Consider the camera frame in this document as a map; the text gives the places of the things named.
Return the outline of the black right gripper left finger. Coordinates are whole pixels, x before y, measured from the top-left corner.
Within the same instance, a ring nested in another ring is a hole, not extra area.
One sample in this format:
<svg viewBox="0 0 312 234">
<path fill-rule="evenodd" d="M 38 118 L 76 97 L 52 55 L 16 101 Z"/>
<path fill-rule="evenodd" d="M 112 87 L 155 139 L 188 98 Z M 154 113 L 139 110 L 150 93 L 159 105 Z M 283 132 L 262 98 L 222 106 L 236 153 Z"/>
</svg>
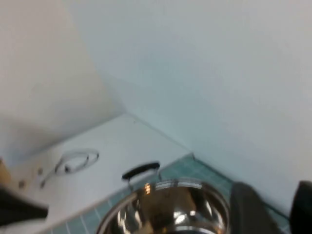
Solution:
<svg viewBox="0 0 312 234">
<path fill-rule="evenodd" d="M 230 195 L 232 234 L 274 234 L 276 223 L 258 193 L 248 184 L 236 182 Z"/>
</svg>

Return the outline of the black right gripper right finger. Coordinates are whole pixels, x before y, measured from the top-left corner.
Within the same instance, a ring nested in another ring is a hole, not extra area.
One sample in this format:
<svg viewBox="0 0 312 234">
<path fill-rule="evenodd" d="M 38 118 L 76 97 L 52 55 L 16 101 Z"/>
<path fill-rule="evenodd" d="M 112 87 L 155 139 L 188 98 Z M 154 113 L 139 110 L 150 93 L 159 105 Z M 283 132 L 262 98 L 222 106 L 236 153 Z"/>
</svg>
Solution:
<svg viewBox="0 0 312 234">
<path fill-rule="evenodd" d="M 312 233 L 312 182 L 299 182 L 292 202 L 290 213 L 290 230 L 292 234 Z"/>
</svg>

